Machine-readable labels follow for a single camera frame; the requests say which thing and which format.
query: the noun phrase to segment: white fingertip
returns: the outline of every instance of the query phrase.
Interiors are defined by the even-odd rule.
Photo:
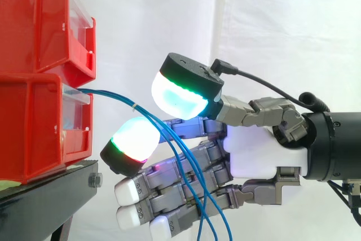
[[[157,216],[149,225],[153,241],[166,241],[171,239],[168,219]]]
[[[140,226],[140,220],[135,205],[119,207],[117,221],[122,231]]]
[[[139,202],[139,195],[132,179],[125,178],[114,187],[115,197],[120,206],[132,205]]]

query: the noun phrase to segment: red storage bin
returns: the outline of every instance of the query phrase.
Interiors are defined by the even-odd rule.
[[[28,183],[91,155],[95,20],[78,0],[0,0],[0,180]]]
[[[95,20],[78,0],[0,0],[0,73],[95,79]]]
[[[0,74],[0,180],[27,183],[91,155],[93,97],[58,75]]]

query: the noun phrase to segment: white backdrop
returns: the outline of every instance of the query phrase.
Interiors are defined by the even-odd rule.
[[[97,79],[88,87],[125,95],[166,119],[151,83],[167,53],[210,63],[222,58],[298,96],[311,91],[333,111],[360,111],[361,0],[82,0],[97,21]],[[275,96],[241,77],[224,76],[223,93],[249,101]],[[95,97],[92,159],[137,116]],[[171,156],[160,146],[147,165]],[[123,177],[99,162],[103,187],[74,216],[69,240],[151,240],[148,225],[120,232],[113,187]],[[358,240],[360,228],[327,185],[302,180],[281,207],[246,204],[226,211],[235,240]],[[219,240],[227,240],[214,217]],[[174,240],[195,240],[197,224]],[[206,226],[203,240],[211,240]]]

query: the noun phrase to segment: blue wire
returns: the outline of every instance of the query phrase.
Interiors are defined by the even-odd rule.
[[[110,91],[104,91],[104,90],[99,90],[99,92],[114,95],[114,96],[118,97],[118,99],[126,100],[128,103],[130,103],[130,106],[134,106],[134,104],[135,104],[132,100],[130,100],[129,98],[124,97],[124,96],[122,96],[120,94],[116,94],[116,93],[112,93]],[[188,149],[188,147],[179,138],[179,136],[173,130],[171,130],[166,124],[164,124],[160,119],[158,119],[153,114],[149,113],[146,109],[144,109],[144,108],[142,108],[140,106],[136,106],[135,108],[137,108],[137,107],[139,107],[140,110],[144,111],[148,116],[151,116],[154,120],[156,120],[159,123],[159,125],[161,125],[163,127],[163,129],[165,129],[174,138],[174,140],[177,142],[178,146],[180,147],[180,149],[182,150],[182,152],[184,153],[184,155],[186,156],[186,158],[190,162],[191,167],[193,169],[195,168],[195,166],[197,167],[197,170],[199,171],[200,174],[197,171],[195,171],[195,173],[196,173],[197,178],[200,181],[200,184],[202,185],[202,187],[204,189],[205,200],[206,200],[206,196],[208,196],[210,198],[210,200],[212,201],[212,203],[214,204],[214,206],[216,207],[217,211],[221,215],[222,220],[223,220],[223,222],[224,222],[224,224],[225,224],[225,226],[227,228],[229,239],[230,239],[230,241],[232,241],[232,232],[231,232],[230,226],[229,226],[229,224],[227,222],[227,218],[224,215],[222,209],[218,206],[217,202],[214,200],[214,198],[211,196],[208,189],[206,188],[206,184],[205,184],[205,180],[204,180],[202,170],[200,169],[198,161],[194,157],[193,153]]]
[[[160,119],[158,119],[158,118],[155,117],[154,115],[152,115],[152,114],[150,114],[150,113],[149,113],[149,115],[150,115],[152,118],[154,118],[156,121],[162,122]],[[188,153],[188,154],[190,155],[190,157],[192,157],[192,160],[195,162],[197,169],[198,169],[200,172],[202,172],[202,170],[200,169],[200,166],[199,166],[199,164],[198,164],[198,161],[197,161],[196,158],[194,157],[193,153],[192,153],[192,152],[188,149],[188,147],[185,145],[185,143],[184,143],[184,142],[179,138],[179,136],[178,136],[173,130],[171,130],[166,124],[164,124],[163,122],[162,122],[162,124],[164,125],[164,127],[166,127],[167,131],[171,134],[171,136],[172,136],[174,139],[177,138],[177,140],[179,140],[179,143],[182,145],[183,150],[185,150],[184,154],[186,155],[186,154]],[[191,166],[194,168],[194,164],[193,164],[192,160],[190,160],[190,164],[191,164]],[[232,238],[232,232],[231,232],[231,228],[230,228],[230,226],[229,226],[229,224],[228,224],[228,222],[227,222],[226,216],[224,215],[222,209],[219,207],[219,205],[217,204],[217,202],[216,202],[216,201],[214,200],[214,198],[211,196],[211,194],[209,193],[209,191],[206,189],[206,185],[205,185],[204,178],[199,178],[198,175],[197,175],[197,177],[198,177],[198,179],[199,179],[202,187],[205,188],[205,191],[204,191],[204,192],[205,192],[206,195],[209,197],[209,199],[211,200],[211,202],[214,204],[214,206],[215,206],[216,209],[218,210],[219,214],[221,215],[222,220],[223,220],[223,222],[224,222],[224,225],[225,225],[226,228],[227,228],[227,232],[228,232],[229,239],[230,239],[230,241],[232,241],[232,240],[233,240],[233,238]]]
[[[121,102],[124,102],[126,104],[128,104],[129,106],[133,106],[135,105],[135,103],[130,100],[129,98],[126,98],[126,97],[123,97],[122,95],[119,95],[119,94],[115,94],[115,93],[112,93],[112,92],[109,92],[109,91],[101,91],[101,90],[90,90],[90,89],[79,89],[79,91],[82,91],[84,93],[94,93],[94,94],[99,94],[99,95],[103,95],[103,96],[107,96],[107,97],[110,97],[110,98],[113,98],[113,99],[117,99]],[[218,237],[217,237],[217,234],[215,232],[215,229],[208,217],[208,215],[206,214],[205,210],[204,210],[204,206],[205,206],[205,203],[206,203],[206,198],[204,200],[204,205],[202,206],[197,194],[195,193],[194,189],[192,188],[192,186],[190,185],[190,183],[188,182],[187,178],[186,178],[186,175],[184,173],[184,170],[183,170],[183,167],[182,167],[182,164],[181,164],[181,161],[180,161],[180,158],[179,158],[179,155],[177,153],[177,151],[175,150],[174,146],[170,143],[170,141],[167,139],[167,137],[165,136],[164,132],[154,123],[154,121],[151,119],[154,118],[168,133],[170,133],[170,131],[172,131],[168,126],[166,126],[162,121],[160,121],[157,117],[155,117],[154,115],[150,114],[148,111],[146,111],[144,108],[142,108],[141,106],[137,105],[134,107],[138,112],[140,112],[143,116],[145,116],[156,128],[157,130],[160,132],[160,134],[166,139],[166,141],[168,142],[169,146],[171,147],[171,149],[173,150],[174,152],[174,155],[177,159],[177,163],[178,163],[178,166],[179,166],[179,169],[180,169],[180,173],[182,175],[182,178],[184,180],[184,182],[186,183],[187,187],[190,189],[190,191],[192,192],[193,194],[193,197],[195,198],[196,202],[197,202],[197,205],[200,207],[201,209],[201,213],[202,213],[202,217],[204,216],[213,232],[213,235],[214,235],[214,238],[215,240],[217,241],[218,240]],[[181,141],[181,139],[178,137],[178,135],[174,134],[172,135],[172,137],[175,139],[175,141],[177,142],[177,144],[179,145],[179,147],[181,149],[184,150],[184,147],[185,144]],[[190,152],[190,150],[186,147],[186,149],[184,150],[184,154],[186,156],[187,159],[190,159],[190,157],[188,156],[189,153],[187,152]],[[191,160],[195,160],[196,164],[197,164],[197,167],[198,167],[198,170],[200,170],[200,167],[199,167],[199,164],[197,163],[195,157],[193,156],[193,154],[191,153],[192,155],[192,158]],[[202,179],[203,183],[204,183],[204,176],[199,176],[199,174],[196,172],[195,170],[195,173],[198,177],[198,179]]]
[[[118,98],[121,99],[121,100],[127,99],[127,101],[128,101],[129,103],[133,103],[133,104],[134,104],[134,102],[133,102],[132,100],[130,100],[129,98],[124,97],[124,96],[122,96],[122,95],[120,95],[120,94],[116,94],[116,93],[113,93],[113,92],[111,92],[111,91],[106,91],[106,90],[99,90],[99,91],[104,92],[104,93],[107,93],[107,94],[110,94],[110,95],[115,95],[116,97],[118,97]],[[161,120],[159,120],[159,119],[158,119],[157,117],[155,117],[153,114],[150,114],[146,109],[140,107],[140,110],[144,111],[144,113],[146,113],[147,115],[151,116],[153,119],[156,119],[156,120],[157,120],[158,122],[160,122],[161,124],[164,124]],[[170,134],[171,132],[173,132],[172,137],[173,137],[174,140],[177,142],[177,144],[179,145],[179,142],[180,142],[180,143],[182,144],[182,146],[185,148],[185,149],[182,150],[182,152],[183,152],[183,153],[184,153],[184,152],[187,152],[187,153],[189,153],[189,154],[191,155],[191,159],[195,162],[195,164],[196,164],[196,166],[197,166],[197,170],[198,170],[199,172],[201,172],[200,176],[201,176],[202,181],[203,181],[204,184],[205,184],[205,180],[204,180],[204,176],[203,176],[202,170],[200,169],[200,166],[199,166],[199,164],[198,164],[198,161],[197,161],[196,158],[194,157],[193,153],[188,149],[188,147],[187,147],[187,146],[184,144],[184,142],[178,137],[178,135],[177,135],[173,130],[170,129],[170,131],[168,131],[168,133]],[[206,184],[205,184],[205,186],[203,186],[203,190],[204,190],[203,208],[205,209],[206,204],[207,204],[207,194],[206,194],[206,191],[208,190],[208,189],[206,188]],[[201,232],[202,232],[202,227],[203,227],[203,220],[204,220],[204,213],[202,212],[202,213],[201,213],[200,223],[199,223],[197,241],[199,241],[200,238],[201,238]]]

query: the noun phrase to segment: screw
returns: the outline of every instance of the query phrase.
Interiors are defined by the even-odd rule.
[[[101,173],[91,173],[88,179],[89,187],[97,188],[103,184],[103,175]]]

